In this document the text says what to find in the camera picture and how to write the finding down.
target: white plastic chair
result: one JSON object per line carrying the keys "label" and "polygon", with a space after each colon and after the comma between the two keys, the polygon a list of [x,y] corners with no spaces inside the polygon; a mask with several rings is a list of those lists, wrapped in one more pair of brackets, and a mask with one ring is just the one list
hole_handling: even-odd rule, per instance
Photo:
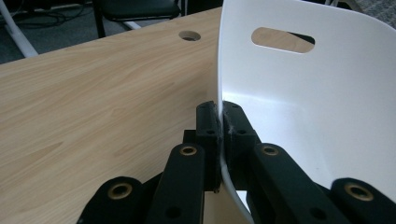
{"label": "white plastic chair", "polygon": [[[315,38],[307,53],[257,46],[267,27]],[[353,177],[396,201],[396,31],[298,0],[226,0],[219,99],[241,105],[263,142],[329,187]]]}

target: wooden table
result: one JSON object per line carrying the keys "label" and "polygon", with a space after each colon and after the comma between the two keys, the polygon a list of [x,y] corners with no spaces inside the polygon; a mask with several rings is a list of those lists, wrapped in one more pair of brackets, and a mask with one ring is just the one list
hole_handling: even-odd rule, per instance
{"label": "wooden table", "polygon": [[[76,223],[108,179],[161,172],[195,129],[195,107],[217,97],[219,18],[217,8],[0,65],[0,222]],[[206,194],[205,223],[244,222],[226,194]]]}

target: wood grain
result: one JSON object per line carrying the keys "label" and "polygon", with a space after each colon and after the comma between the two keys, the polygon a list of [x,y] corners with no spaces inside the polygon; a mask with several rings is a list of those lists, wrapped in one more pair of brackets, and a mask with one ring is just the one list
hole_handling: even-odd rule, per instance
{"label": "wood grain", "polygon": [[[217,97],[220,11],[0,65],[0,222],[76,223],[108,179],[161,172]],[[244,223],[206,196],[205,223]]]}

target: chair seat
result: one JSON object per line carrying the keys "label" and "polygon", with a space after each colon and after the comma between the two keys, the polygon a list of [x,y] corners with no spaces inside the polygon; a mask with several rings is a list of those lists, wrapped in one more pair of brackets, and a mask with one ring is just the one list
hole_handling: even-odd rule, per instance
{"label": "chair seat", "polygon": [[97,0],[108,20],[149,17],[177,17],[180,9],[173,0]]}

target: chair leg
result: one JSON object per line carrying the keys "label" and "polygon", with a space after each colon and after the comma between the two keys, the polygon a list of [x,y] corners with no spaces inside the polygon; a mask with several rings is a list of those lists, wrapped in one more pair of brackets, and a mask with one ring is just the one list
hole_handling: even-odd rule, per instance
{"label": "chair leg", "polygon": [[98,32],[98,37],[103,38],[106,36],[106,33],[105,33],[105,26],[103,25],[102,13],[100,12],[99,8],[96,6],[94,1],[92,1],[92,4],[93,4],[93,14],[95,16],[95,23],[96,23],[96,30]]}
{"label": "chair leg", "polygon": [[180,2],[180,7],[181,7],[181,13],[180,16],[185,16],[186,15],[186,0],[181,0]]}

